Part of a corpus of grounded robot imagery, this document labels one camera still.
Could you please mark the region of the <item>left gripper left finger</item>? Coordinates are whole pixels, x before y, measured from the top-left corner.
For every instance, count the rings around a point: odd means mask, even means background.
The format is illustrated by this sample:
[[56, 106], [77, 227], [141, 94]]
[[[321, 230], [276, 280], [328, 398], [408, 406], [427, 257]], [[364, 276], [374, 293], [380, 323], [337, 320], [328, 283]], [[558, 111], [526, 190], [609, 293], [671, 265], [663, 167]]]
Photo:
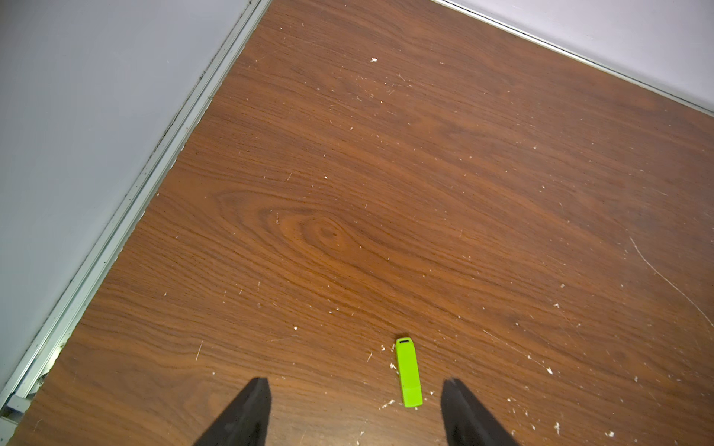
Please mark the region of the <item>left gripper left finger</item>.
[[263, 446], [271, 413], [269, 380], [255, 377], [227, 405], [193, 446]]

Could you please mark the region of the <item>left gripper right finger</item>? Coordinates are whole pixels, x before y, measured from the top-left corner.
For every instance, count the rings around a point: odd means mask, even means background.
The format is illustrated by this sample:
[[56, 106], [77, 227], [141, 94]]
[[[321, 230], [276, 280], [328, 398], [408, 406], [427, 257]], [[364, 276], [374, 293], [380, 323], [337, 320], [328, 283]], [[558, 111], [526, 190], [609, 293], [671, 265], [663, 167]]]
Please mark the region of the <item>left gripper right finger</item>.
[[441, 410], [449, 446], [519, 445], [459, 379], [444, 381]]

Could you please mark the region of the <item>green usb flash drive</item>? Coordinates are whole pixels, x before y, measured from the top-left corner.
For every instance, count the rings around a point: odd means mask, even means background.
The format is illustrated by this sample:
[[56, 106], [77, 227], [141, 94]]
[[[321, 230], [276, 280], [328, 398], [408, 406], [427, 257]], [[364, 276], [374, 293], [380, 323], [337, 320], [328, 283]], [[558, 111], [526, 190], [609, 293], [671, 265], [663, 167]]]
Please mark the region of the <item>green usb flash drive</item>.
[[395, 353], [403, 406], [418, 408], [423, 404], [423, 395], [414, 341], [410, 337], [398, 338], [395, 343]]

